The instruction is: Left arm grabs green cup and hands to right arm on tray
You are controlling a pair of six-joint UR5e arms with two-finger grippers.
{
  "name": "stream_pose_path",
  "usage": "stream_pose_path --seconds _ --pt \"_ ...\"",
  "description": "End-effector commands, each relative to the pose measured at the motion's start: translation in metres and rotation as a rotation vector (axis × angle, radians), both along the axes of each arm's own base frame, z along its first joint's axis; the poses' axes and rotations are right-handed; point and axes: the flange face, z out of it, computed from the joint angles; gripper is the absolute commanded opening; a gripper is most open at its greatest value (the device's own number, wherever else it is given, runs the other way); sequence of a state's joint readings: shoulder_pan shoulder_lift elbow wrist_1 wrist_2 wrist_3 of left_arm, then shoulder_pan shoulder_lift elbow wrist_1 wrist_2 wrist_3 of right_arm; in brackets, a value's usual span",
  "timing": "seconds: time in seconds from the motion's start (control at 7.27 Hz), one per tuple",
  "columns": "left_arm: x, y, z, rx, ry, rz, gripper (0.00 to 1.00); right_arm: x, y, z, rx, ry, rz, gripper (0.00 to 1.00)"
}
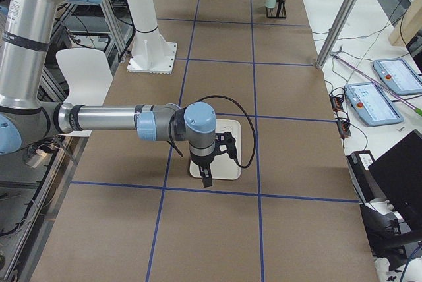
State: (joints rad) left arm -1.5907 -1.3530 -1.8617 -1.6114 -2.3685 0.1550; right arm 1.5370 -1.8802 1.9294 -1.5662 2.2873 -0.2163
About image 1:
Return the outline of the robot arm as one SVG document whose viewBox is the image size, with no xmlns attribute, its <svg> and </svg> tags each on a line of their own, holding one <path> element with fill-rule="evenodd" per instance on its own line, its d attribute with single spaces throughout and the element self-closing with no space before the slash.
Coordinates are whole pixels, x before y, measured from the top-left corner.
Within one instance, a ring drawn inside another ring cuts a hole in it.
<svg viewBox="0 0 422 282">
<path fill-rule="evenodd" d="M 85 130 L 131 130 L 148 141 L 189 143 L 191 161 L 204 187 L 212 185 L 211 164 L 227 154 L 237 160 L 230 132 L 216 132 L 216 114 L 205 99 L 179 107 L 107 107 L 47 103 L 38 88 L 61 3 L 97 5 L 102 0 L 10 0 L 1 47 L 1 153 L 9 154 L 44 138 Z"/>
</svg>

